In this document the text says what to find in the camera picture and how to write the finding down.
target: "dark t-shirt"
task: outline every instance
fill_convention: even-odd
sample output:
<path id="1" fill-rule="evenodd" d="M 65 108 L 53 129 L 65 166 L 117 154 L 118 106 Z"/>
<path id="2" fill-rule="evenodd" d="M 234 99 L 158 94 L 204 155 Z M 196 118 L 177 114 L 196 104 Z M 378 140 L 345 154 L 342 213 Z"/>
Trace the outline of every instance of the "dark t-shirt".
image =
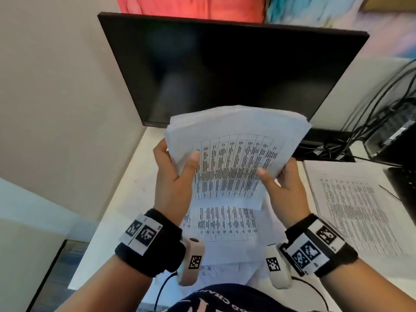
<path id="1" fill-rule="evenodd" d="M 168 312 L 294 312 L 268 295 L 240 284 L 215 284 L 180 300 Z"/>

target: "right hand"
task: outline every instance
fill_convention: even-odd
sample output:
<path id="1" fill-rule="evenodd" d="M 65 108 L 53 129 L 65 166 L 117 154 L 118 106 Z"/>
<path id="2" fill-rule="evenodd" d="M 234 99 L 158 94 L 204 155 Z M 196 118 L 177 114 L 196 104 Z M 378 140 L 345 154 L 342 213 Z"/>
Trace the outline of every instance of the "right hand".
<path id="1" fill-rule="evenodd" d="M 273 211 L 286 228 L 310 215 L 306 191 L 294 158 L 290 158 L 278 175 L 281 186 L 264 168 L 259 168 L 257 174 L 269 193 Z"/>

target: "finger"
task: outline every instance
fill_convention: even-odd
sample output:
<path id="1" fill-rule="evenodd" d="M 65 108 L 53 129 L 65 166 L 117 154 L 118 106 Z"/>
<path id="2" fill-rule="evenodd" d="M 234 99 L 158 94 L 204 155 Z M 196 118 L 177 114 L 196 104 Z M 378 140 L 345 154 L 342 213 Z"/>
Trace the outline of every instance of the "finger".
<path id="1" fill-rule="evenodd" d="M 168 146 L 166 140 L 163 138 L 159 144 L 153 149 L 156 164 L 159 167 L 159 171 L 171 179 L 178 178 L 178 174 L 175 171 L 175 167 L 172 164 L 171 158 L 166 151 Z"/>
<path id="2" fill-rule="evenodd" d="M 198 168 L 199 163 L 199 152 L 192 151 L 188 157 L 188 162 L 186 163 L 184 170 L 180 176 L 180 179 L 185 183 L 192 183 L 192 179 L 195 176 L 196 169 Z"/>
<path id="3" fill-rule="evenodd" d="M 257 174 L 260 177 L 264 187 L 267 189 L 267 192 L 270 196 L 275 195 L 276 193 L 279 193 L 281 188 L 278 184 L 275 183 L 275 179 L 270 176 L 269 173 L 264 168 L 258 168 Z"/>
<path id="4" fill-rule="evenodd" d="M 290 158 L 283 169 L 284 186 L 290 187 L 300 181 L 299 170 L 295 158 Z"/>

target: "monitor screen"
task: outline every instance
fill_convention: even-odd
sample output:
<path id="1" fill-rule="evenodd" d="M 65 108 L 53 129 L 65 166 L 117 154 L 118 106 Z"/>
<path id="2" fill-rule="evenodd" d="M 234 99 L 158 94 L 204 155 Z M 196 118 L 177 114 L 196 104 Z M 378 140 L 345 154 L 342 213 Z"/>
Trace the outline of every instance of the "monitor screen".
<path id="1" fill-rule="evenodd" d="M 216 106 L 295 111 L 309 120 L 366 32 L 100 13 L 144 125 Z"/>

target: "forearm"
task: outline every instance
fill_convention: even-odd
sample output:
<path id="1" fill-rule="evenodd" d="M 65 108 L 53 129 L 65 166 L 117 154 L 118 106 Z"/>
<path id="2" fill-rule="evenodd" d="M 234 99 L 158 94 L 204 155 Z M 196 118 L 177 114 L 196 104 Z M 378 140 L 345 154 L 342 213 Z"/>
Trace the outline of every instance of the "forearm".
<path id="1" fill-rule="evenodd" d="M 57 312 L 133 312 L 151 282 L 113 255 Z"/>
<path id="2" fill-rule="evenodd" d="M 416 311 L 416 301 L 364 261 L 342 265 L 321 279 L 343 312 Z"/>

